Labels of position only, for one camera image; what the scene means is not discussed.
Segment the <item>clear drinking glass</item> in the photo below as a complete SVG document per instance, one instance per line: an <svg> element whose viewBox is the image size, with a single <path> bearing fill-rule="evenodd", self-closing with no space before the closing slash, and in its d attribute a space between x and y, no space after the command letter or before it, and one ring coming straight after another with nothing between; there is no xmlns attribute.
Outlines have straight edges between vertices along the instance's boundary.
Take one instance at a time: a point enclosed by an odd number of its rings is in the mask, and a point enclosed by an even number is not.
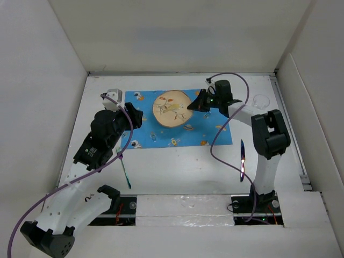
<svg viewBox="0 0 344 258"><path fill-rule="evenodd" d="M253 97L253 107L264 110L270 105L270 99L263 94L257 94Z"/></svg>

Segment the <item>iridescent knife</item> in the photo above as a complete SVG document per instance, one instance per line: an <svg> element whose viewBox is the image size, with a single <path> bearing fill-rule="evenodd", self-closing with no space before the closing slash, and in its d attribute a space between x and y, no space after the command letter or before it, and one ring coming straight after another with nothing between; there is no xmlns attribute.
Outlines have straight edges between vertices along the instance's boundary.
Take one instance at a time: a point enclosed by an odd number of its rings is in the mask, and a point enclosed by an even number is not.
<svg viewBox="0 0 344 258"><path fill-rule="evenodd" d="M244 181L245 177L245 144L243 140L240 141L240 182Z"/></svg>

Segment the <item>blue space-print cloth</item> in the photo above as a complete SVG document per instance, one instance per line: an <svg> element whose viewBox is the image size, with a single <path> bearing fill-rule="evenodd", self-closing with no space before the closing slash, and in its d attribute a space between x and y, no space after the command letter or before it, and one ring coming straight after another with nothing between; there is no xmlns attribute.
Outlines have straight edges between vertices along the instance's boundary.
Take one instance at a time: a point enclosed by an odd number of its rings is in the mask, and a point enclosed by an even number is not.
<svg viewBox="0 0 344 258"><path fill-rule="evenodd" d="M199 90L195 89L180 91L185 92L191 101L199 94ZM178 127L161 126L153 116L152 107L156 97L163 92L165 91L125 92L124 100L132 103L137 110L141 110L143 117L142 126L135 129L132 135L128 131L123 133L122 146L128 140L129 149L208 146L212 143L232 144L230 127L223 127L227 119L216 109L206 113L194 111L192 118Z"/></svg>

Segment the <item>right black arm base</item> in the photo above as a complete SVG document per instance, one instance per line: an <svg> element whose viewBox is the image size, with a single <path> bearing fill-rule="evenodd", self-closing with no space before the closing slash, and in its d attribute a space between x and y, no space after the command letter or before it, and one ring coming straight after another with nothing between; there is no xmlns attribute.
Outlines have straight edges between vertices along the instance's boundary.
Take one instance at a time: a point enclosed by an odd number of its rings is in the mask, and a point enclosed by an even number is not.
<svg viewBox="0 0 344 258"><path fill-rule="evenodd" d="M231 195L227 210L233 215L235 226L239 225L284 225L277 193L266 195Z"/></svg>

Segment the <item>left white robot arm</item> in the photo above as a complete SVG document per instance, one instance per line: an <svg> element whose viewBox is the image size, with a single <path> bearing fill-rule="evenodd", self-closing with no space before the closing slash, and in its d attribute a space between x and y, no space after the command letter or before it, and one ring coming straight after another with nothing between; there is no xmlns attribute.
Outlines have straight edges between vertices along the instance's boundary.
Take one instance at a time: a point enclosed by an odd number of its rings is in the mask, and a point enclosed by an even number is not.
<svg viewBox="0 0 344 258"><path fill-rule="evenodd" d="M113 156L123 133L141 127L143 115L132 103L125 103L123 109L116 107L95 114L91 131L73 158L64 186L52 195L34 221L21 226L20 231L30 245L50 257L66 257L78 232L103 212L119 209L120 191L108 185L99 187L82 207L78 203L86 196L92 176L101 172Z"/></svg>

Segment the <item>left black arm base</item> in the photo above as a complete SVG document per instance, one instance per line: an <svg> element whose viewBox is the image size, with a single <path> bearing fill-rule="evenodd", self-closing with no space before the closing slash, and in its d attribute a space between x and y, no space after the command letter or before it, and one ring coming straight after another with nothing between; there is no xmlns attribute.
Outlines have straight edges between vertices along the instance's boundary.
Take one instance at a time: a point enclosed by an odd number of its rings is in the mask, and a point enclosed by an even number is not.
<svg viewBox="0 0 344 258"><path fill-rule="evenodd" d="M89 226L135 226L137 196L123 195L119 204L111 203L110 208L96 217Z"/></svg>

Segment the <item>round bird-pattern plate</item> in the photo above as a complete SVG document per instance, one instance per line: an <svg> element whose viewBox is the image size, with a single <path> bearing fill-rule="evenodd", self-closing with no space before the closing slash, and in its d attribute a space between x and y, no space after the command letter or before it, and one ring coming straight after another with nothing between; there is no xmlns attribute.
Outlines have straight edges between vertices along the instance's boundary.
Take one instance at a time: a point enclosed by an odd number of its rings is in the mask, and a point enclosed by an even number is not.
<svg viewBox="0 0 344 258"><path fill-rule="evenodd" d="M183 91L165 91L153 102L152 113L156 121L164 127L178 127L188 122L193 111L188 109L190 97Z"/></svg>

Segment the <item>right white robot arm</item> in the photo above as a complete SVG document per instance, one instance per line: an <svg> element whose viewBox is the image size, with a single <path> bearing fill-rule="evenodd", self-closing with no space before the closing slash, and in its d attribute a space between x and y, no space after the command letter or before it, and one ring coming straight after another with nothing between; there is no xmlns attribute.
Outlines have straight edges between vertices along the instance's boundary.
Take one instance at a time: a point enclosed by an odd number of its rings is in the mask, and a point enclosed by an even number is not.
<svg viewBox="0 0 344 258"><path fill-rule="evenodd" d="M200 90L188 109L209 112L211 108L216 108L225 117L251 127L258 163L253 181L256 194L249 197L248 205L253 211L260 212L268 205L265 195L272 195L275 191L277 167L291 143L282 113L278 109L263 113L258 108L234 99L228 80L212 82L208 78L206 81L209 88Z"/></svg>

